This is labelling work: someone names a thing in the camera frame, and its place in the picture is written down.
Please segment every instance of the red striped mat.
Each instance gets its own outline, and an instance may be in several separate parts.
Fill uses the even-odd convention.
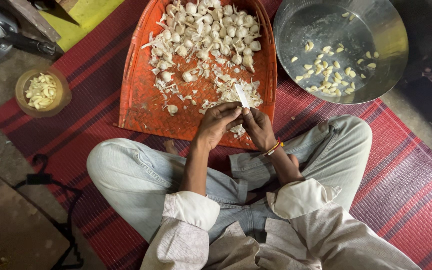
[[[264,0],[274,15],[279,1]],[[50,156],[47,171],[55,179],[83,189],[74,223],[109,269],[134,269],[148,244],[107,204],[91,182],[86,159],[99,142],[130,138],[164,150],[165,138],[113,127],[118,121],[119,94],[131,34],[146,0],[127,0],[54,66],[67,77],[72,101],[52,118],[33,119],[14,99],[0,107],[0,129],[31,160]],[[351,214],[401,249],[425,270],[432,270],[432,151],[380,100],[360,105],[328,103],[299,89],[281,70],[274,130],[288,139],[335,114],[356,115],[373,130],[373,145]],[[182,155],[187,141],[176,141]],[[217,147],[210,166],[227,170],[227,155],[239,149]],[[62,191],[50,186],[64,207]]]

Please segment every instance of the white patterned shirt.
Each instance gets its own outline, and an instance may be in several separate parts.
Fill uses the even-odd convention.
[[[161,227],[141,269],[420,270],[333,202],[339,191],[314,179],[289,183],[266,194],[272,211],[289,221],[267,218],[266,243],[246,236],[234,222],[211,245],[207,231],[216,222],[219,205],[189,191],[167,194]]]

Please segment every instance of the orange bamboo winnowing tray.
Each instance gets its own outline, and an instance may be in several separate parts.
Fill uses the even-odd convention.
[[[150,71],[153,67],[149,64],[151,46],[140,49],[142,45],[149,41],[151,31],[154,36],[162,31],[163,28],[155,22],[161,19],[166,5],[171,2],[172,0],[151,0],[142,13],[133,33],[121,87],[119,127],[191,141],[203,118],[203,114],[199,113],[203,100],[217,101],[219,99],[220,95],[216,93],[213,87],[214,74],[211,73],[207,79],[199,77],[196,82],[186,83],[182,78],[182,74],[184,71],[194,68],[197,61],[192,60],[186,63],[182,57],[173,56],[173,61],[180,63],[180,67],[179,70],[177,70],[176,66],[167,70],[175,73],[173,75],[174,81],[171,83],[178,85],[178,89],[183,96],[193,95],[198,104],[196,106],[192,105],[189,99],[181,101],[176,95],[172,95],[168,104],[176,105],[178,112],[171,116],[167,109],[162,110],[164,98],[159,90],[153,86],[155,75]],[[247,10],[250,15],[258,15],[261,20],[260,33],[262,37],[257,40],[261,43],[261,51],[255,52],[253,57],[254,69],[256,70],[254,74],[245,70],[236,74],[233,72],[236,66],[231,69],[226,68],[226,64],[218,64],[218,66],[224,66],[222,70],[233,78],[242,78],[247,82],[250,82],[251,78],[253,78],[253,81],[260,81],[258,91],[261,94],[263,104],[258,109],[268,114],[272,122],[275,109],[277,68],[273,31],[268,15],[259,0],[221,1],[222,5],[232,3],[238,7],[238,10]],[[192,90],[198,90],[198,92],[193,94]],[[238,139],[234,138],[234,134],[233,132],[227,132],[219,145],[256,149],[251,140],[246,138],[246,135]]]

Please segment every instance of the hand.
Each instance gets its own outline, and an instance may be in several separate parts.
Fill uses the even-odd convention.
[[[207,109],[194,141],[213,150],[229,129],[243,124],[242,110],[237,106],[241,106],[241,102],[227,102]]]
[[[245,107],[243,118],[243,127],[261,153],[266,153],[278,143],[267,114],[253,107]]]

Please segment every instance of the white knife blade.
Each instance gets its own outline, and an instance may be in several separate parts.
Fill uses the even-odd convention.
[[[242,107],[243,108],[249,108],[248,100],[246,99],[246,95],[244,95],[243,88],[241,87],[241,85],[235,83],[234,88],[236,88],[237,95],[239,96],[239,100],[243,104]]]

